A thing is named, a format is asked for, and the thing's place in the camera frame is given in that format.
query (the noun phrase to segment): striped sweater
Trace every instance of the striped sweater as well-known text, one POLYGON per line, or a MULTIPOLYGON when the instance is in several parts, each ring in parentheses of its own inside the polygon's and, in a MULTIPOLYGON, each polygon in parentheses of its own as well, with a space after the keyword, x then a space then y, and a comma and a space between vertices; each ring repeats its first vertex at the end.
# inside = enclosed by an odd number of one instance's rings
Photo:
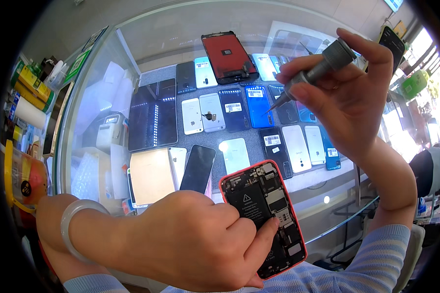
MULTIPOLYGON (((357 255, 343 272, 332 272, 303 262, 264 282, 263 289, 243 287, 235 293, 264 292, 391 292, 403 267, 411 232, 403 225, 387 225, 367 235, 357 255)), ((95 274, 64 283, 69 293, 127 292, 116 278, 95 274)), ((188 291, 168 287, 163 293, 188 291)))

